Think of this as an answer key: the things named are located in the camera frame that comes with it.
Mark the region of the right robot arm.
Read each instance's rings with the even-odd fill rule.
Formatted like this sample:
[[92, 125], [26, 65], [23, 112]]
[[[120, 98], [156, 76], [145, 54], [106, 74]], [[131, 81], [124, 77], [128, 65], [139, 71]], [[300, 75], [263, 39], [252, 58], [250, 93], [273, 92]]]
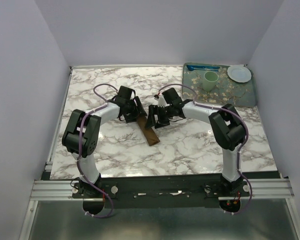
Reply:
[[148, 107], [148, 118], [144, 128], [166, 127], [170, 125], [173, 117], [195, 119], [210, 124], [215, 141], [222, 148], [220, 191], [226, 196], [237, 192], [243, 181], [241, 149], [249, 134], [235, 107], [231, 104], [212, 107], [195, 103], [192, 99], [182, 100], [173, 87], [155, 95], [155, 98], [157, 104]]

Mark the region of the brown cloth napkin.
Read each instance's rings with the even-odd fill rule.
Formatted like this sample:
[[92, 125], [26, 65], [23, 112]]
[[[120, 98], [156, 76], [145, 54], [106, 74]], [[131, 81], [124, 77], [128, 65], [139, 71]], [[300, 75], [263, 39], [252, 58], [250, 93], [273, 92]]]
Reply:
[[152, 128], [149, 128], [149, 129], [145, 128], [146, 122], [147, 122], [146, 116], [143, 116], [143, 115], [138, 116], [138, 118], [136, 119], [136, 122], [137, 122], [140, 130], [142, 131], [149, 146], [154, 146], [160, 142], [160, 139], [158, 138], [158, 136], [156, 135], [156, 133], [154, 132], [154, 130]]

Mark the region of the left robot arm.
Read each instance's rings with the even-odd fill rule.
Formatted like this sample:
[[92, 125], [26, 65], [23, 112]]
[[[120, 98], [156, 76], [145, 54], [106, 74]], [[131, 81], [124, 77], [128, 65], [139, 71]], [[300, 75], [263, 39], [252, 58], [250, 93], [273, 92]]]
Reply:
[[96, 109], [72, 111], [62, 136], [62, 145], [75, 158], [80, 173], [79, 179], [85, 183], [83, 191], [89, 197], [97, 197], [101, 191], [101, 174], [94, 159], [100, 127], [121, 117], [126, 123], [133, 123], [138, 117], [145, 115], [136, 91], [126, 86], [120, 86], [114, 97], [106, 99], [105, 103]]

